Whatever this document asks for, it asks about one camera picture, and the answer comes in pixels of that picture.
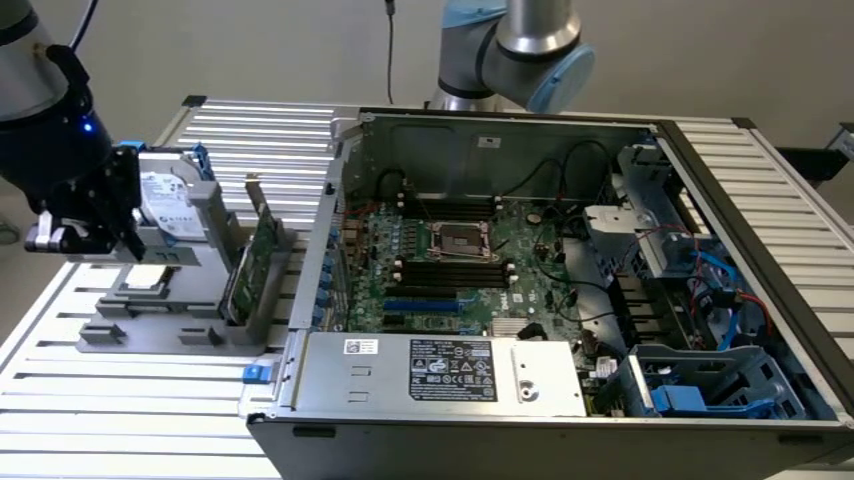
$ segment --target motherboard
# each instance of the motherboard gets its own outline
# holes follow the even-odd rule
[[[542,211],[515,202],[478,214],[423,206],[414,215],[382,204],[351,216],[352,301],[339,329],[516,337],[536,324],[535,336],[576,339],[570,272]]]

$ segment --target power supply label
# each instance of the power supply label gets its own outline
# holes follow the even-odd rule
[[[492,344],[410,340],[410,396],[427,402],[496,402]]]

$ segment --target white wall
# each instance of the white wall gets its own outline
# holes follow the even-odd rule
[[[67,41],[87,0],[32,1]],[[398,103],[432,94],[442,5],[398,0]],[[814,146],[854,120],[850,0],[579,0],[576,8],[599,60],[574,109],[747,116],[773,141]],[[153,140],[187,94],[383,103],[386,39],[380,0],[105,0],[80,53],[113,137]],[[0,213],[21,208],[0,199]],[[56,268],[20,253],[0,262],[7,317]]]

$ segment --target small circuit board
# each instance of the small circuit board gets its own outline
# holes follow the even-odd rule
[[[556,313],[571,288],[540,271],[570,278],[555,262],[554,228],[526,221],[539,210],[518,202],[492,218],[460,222],[404,218],[383,205],[347,219],[352,301],[337,328],[515,337],[538,323],[550,340],[576,339],[579,326]],[[535,245],[547,250],[539,259]]]
[[[223,316],[235,325],[245,324],[252,315],[252,309],[260,303],[271,257],[277,244],[276,229],[276,219],[269,212],[269,207],[263,204],[255,234],[243,250],[240,264],[231,276],[220,308],[224,310]]]

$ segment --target black wire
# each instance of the black wire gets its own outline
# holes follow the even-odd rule
[[[570,318],[563,314],[562,308],[563,308],[563,304],[566,303],[566,299],[570,298],[568,295],[564,295],[564,297],[560,299],[560,302],[558,303],[558,306],[555,307],[555,313],[560,316],[562,319],[564,319],[567,322],[571,323],[584,323],[584,322],[591,322],[592,320],[598,320],[602,317],[607,317],[608,315],[616,315],[616,313],[614,312],[604,312],[600,313],[599,315],[594,315],[590,318]]]
[[[376,176],[376,183],[374,184],[374,201],[376,202],[382,199],[380,190],[383,189],[383,180],[386,180],[386,177],[392,173],[400,175],[402,179],[406,178],[406,173],[400,168],[386,168],[379,172],[379,175]]]
[[[563,219],[559,224],[555,224],[555,229],[558,231],[558,236],[560,236],[559,230],[560,230],[562,224],[568,222],[568,221],[571,221],[572,219],[579,218],[579,217],[580,217],[580,215],[574,215],[574,216]],[[543,225],[540,227],[539,234],[536,235],[536,239],[534,240],[534,248],[536,248],[536,245],[539,244],[539,241],[543,238],[543,233],[546,233],[546,225]],[[560,282],[560,283],[563,283],[566,285],[587,285],[587,286],[598,288],[606,294],[608,293],[608,289],[604,288],[602,285],[594,283],[594,282],[586,282],[583,280],[567,280],[567,279],[556,277],[551,273],[548,273],[546,271],[546,269],[543,268],[543,262],[540,262],[539,258],[536,257],[536,252],[534,252],[534,261],[536,262],[536,267],[539,268],[539,271],[542,272],[542,274],[546,275],[546,277],[548,277],[548,279],[554,280],[555,282]]]
[[[566,152],[566,155],[563,156],[563,165],[560,166],[560,182],[563,184],[563,188],[566,188],[566,167],[570,164],[570,159],[572,158],[572,154],[579,148],[584,146],[594,146],[599,148],[604,157],[604,163],[607,167],[606,177],[602,180],[602,186],[599,187],[599,191],[596,192],[596,198],[594,199],[594,202],[599,202],[599,197],[602,197],[602,192],[607,188],[610,180],[614,177],[614,165],[611,164],[611,153],[608,152],[608,149],[602,144],[602,142],[596,140],[582,140],[575,145],[572,145],[572,147],[570,147],[570,149]]]
[[[388,104],[395,104],[395,99],[391,96],[391,67],[394,65],[394,51],[395,51],[395,17],[388,14],[388,61],[386,62],[386,96],[388,97]]]
[[[504,248],[504,245],[507,245],[507,243],[510,242],[510,239],[504,240],[502,243],[498,244],[498,247],[495,247],[492,249],[492,252],[498,252],[502,248]]]
[[[554,280],[555,282],[560,282],[566,285],[587,285],[590,287],[595,287],[598,290],[600,290],[603,293],[608,293],[608,289],[604,288],[602,285],[594,283],[594,282],[586,282],[583,280],[566,280],[564,278],[560,277],[555,277],[552,274],[550,274],[544,269],[543,269],[543,264],[539,261],[539,259],[536,260],[536,266],[539,267],[539,271],[543,273],[543,275],[546,275],[546,277],[548,277],[551,280]]]
[[[502,196],[506,197],[507,195],[510,195],[511,193],[514,193],[516,190],[519,190],[522,187],[524,187],[524,185],[531,181],[531,179],[534,178],[534,175],[536,175],[536,172],[539,172],[539,169],[543,168],[543,166],[551,163],[554,164],[558,169],[560,169],[560,164],[558,163],[558,161],[554,158],[546,158],[542,162],[539,162],[536,164],[536,167],[534,167],[534,171],[531,173],[528,173],[528,176],[524,177],[522,179],[522,181],[519,183],[516,183],[512,188],[507,189],[507,191],[504,191],[504,193],[502,193]]]
[[[68,44],[73,52],[77,51],[77,47],[80,46],[80,42],[83,41],[85,32],[89,29],[89,23],[92,23],[92,16],[95,15],[95,9],[97,8],[99,1],[100,0],[89,0],[89,6],[85,8],[83,20],[80,21],[80,26],[77,27],[77,33],[75,33],[75,37]]]

